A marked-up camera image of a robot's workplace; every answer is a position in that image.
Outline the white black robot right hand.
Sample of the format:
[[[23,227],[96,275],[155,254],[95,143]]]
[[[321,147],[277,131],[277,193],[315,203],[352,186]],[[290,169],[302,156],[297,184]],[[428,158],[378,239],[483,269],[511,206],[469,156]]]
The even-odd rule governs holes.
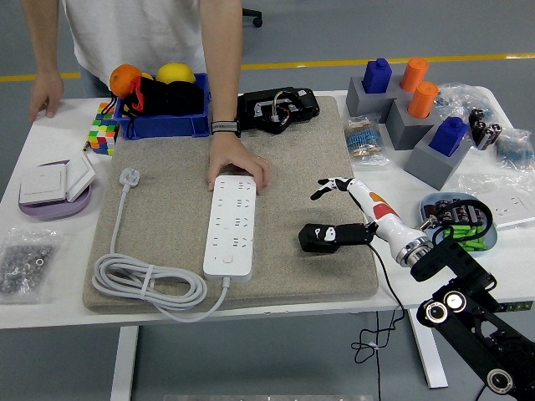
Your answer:
[[[335,189],[348,192],[367,222],[377,225],[375,234],[389,244],[390,254],[401,266],[414,266],[431,249],[431,240],[423,230],[405,224],[394,209],[362,181],[336,177],[318,183],[320,187],[310,199],[315,201]]]

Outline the person's left hand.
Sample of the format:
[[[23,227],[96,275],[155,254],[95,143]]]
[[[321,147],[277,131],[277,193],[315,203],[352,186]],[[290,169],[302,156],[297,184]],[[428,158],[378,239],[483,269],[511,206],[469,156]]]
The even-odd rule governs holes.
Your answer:
[[[208,190],[214,189],[215,180],[222,169],[234,165],[249,173],[261,194],[270,179],[270,163],[253,154],[232,132],[218,132],[213,135],[209,151],[209,167],[206,181]]]

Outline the person's right hand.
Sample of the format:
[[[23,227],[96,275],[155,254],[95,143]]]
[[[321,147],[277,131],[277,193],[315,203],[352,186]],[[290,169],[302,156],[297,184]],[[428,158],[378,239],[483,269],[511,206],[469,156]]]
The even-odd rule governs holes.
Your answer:
[[[52,119],[64,94],[64,82],[58,71],[38,71],[31,90],[28,121],[33,124],[38,114]]]

